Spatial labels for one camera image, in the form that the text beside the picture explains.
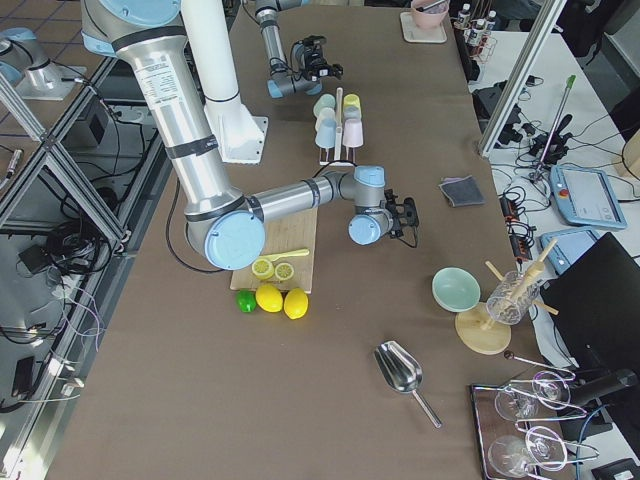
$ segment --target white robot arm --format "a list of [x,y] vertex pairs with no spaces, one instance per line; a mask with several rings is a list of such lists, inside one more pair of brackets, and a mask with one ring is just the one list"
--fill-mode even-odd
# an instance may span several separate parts
[[[207,45],[209,55],[224,56],[225,63],[216,63],[218,76],[231,90],[218,103],[239,102],[220,0],[83,0],[82,12],[85,46],[131,65],[187,196],[188,241],[213,265],[228,270],[250,265],[264,247],[264,222],[338,198],[355,203],[349,233],[357,243],[372,243],[387,233],[402,236],[402,227],[417,225],[413,202],[396,205],[392,192],[385,191],[381,167],[327,172],[247,196],[230,184],[211,115],[208,120],[184,58],[189,39],[203,80],[209,70],[202,66],[200,46]],[[205,95],[216,98],[206,88]]]

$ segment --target table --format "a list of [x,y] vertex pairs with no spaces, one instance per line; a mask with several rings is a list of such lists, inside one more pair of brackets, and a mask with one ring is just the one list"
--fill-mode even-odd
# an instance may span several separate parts
[[[526,36],[526,33],[520,32],[494,32],[493,37],[497,40],[497,43],[493,55],[485,65],[483,78],[476,85],[470,86],[470,91],[506,80],[511,73],[518,52],[524,45]],[[618,176],[612,164],[619,161],[619,156],[616,153],[622,151],[624,139],[618,134],[615,124],[607,115],[607,110],[599,100],[561,35],[553,34],[549,36],[530,74],[542,78],[544,83],[536,87],[527,88],[530,93],[530,99],[526,94],[521,96],[518,105],[522,108],[524,114],[523,122],[539,121],[541,122],[540,128],[543,130],[548,129],[560,104],[566,79],[570,75],[576,75],[576,81],[564,109],[564,113],[571,113],[573,119],[563,133],[572,132],[578,135],[584,131],[579,140],[585,143],[598,143],[598,146],[604,149],[583,146],[571,140],[568,143],[570,150],[567,156],[558,163],[575,163],[583,167],[598,166],[607,174]],[[491,152],[490,162],[495,168],[496,191],[500,194],[509,185],[519,185],[526,189],[528,198],[544,202],[544,197],[531,186],[531,183],[526,179],[517,178],[513,169],[509,167],[509,165],[514,165],[518,155],[526,151],[524,148],[526,143],[526,140],[522,142],[521,150],[507,148],[494,149]],[[517,147],[517,144],[512,143],[509,145],[509,147],[512,146]],[[511,175],[512,178],[508,178],[505,172]],[[526,175],[527,172],[521,170],[518,173]],[[625,180],[632,181],[635,184],[635,192],[640,191],[638,190],[638,182],[633,181],[633,178],[625,177]],[[628,184],[611,179],[611,185],[618,199],[633,198],[634,191]],[[526,207],[530,209],[539,208],[536,204],[528,204]],[[613,233],[631,255],[638,255],[640,254],[640,244],[638,243],[638,238],[640,238],[640,202],[624,203],[621,208],[629,226],[625,230]],[[544,211],[527,212],[527,219],[529,224],[535,225],[537,228],[536,238],[545,232],[570,228],[555,209],[555,205]],[[540,252],[538,242],[532,250],[535,258],[535,255]],[[550,279],[555,278],[556,274],[552,267],[547,265],[542,276],[545,279]],[[554,365],[566,365],[567,360],[564,353],[559,350],[554,338],[553,323],[549,314],[540,311],[534,321],[534,326],[538,346],[545,358],[549,359]],[[615,425],[613,431],[589,437],[587,443],[597,447],[601,455],[597,460],[585,463],[582,470],[582,478],[593,478],[590,473],[592,468],[605,465],[619,458],[634,458],[638,462],[638,458],[624,441]]]
[[[463,267],[486,298],[495,280],[483,262],[507,270],[513,258],[490,169],[474,150],[480,132],[452,32],[442,45],[404,43],[399,13],[305,7],[280,24],[285,45],[327,37],[325,56],[345,75],[326,88],[360,95],[359,162],[384,166],[388,186],[415,198],[419,248],[389,239],[356,246],[352,206],[325,206],[307,316],[246,315],[229,273],[197,275],[170,257],[167,189],[49,479],[480,477],[468,385],[502,383],[524,367],[464,347],[430,282],[442,267]],[[232,181],[256,192],[310,176],[315,98],[268,98],[262,41],[246,16],[231,43],[244,102],[270,118],[261,165],[229,167]],[[468,174],[487,203],[453,209],[437,184]],[[174,223],[179,239],[183,225]],[[197,261],[187,247],[180,254]],[[389,339],[422,363],[441,430],[384,382],[373,349]],[[530,323],[513,329],[510,348],[537,356]]]

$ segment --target sticker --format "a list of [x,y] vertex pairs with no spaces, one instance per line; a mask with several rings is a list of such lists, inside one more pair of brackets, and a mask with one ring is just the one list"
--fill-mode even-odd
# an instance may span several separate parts
[[173,65],[164,55],[153,64],[136,70],[136,78],[151,110],[184,100],[184,93]]
[[624,472],[616,473],[613,478],[615,480],[631,480],[634,476],[629,470],[625,470]]

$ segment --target metal pole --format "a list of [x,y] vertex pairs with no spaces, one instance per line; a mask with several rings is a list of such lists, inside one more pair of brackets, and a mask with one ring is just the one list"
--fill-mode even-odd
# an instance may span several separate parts
[[566,0],[546,0],[542,5],[531,32],[527,36],[527,41],[522,47],[520,56],[511,71],[509,80],[502,91],[500,100],[498,100],[498,104],[478,144],[478,152],[483,158],[489,158],[489,153],[491,153],[513,106],[518,100],[527,75],[529,75],[529,70],[538,59],[544,42],[551,33],[565,3]]

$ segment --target lemon half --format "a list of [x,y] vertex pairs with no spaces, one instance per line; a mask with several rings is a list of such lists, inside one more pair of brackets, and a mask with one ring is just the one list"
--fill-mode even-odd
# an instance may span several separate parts
[[275,268],[273,268],[273,263],[266,258],[258,258],[251,264],[251,272],[258,280],[268,280],[273,276]]
[[290,280],[293,278],[295,270],[293,269],[293,265],[288,262],[281,262],[275,266],[275,277],[284,282],[286,280]]

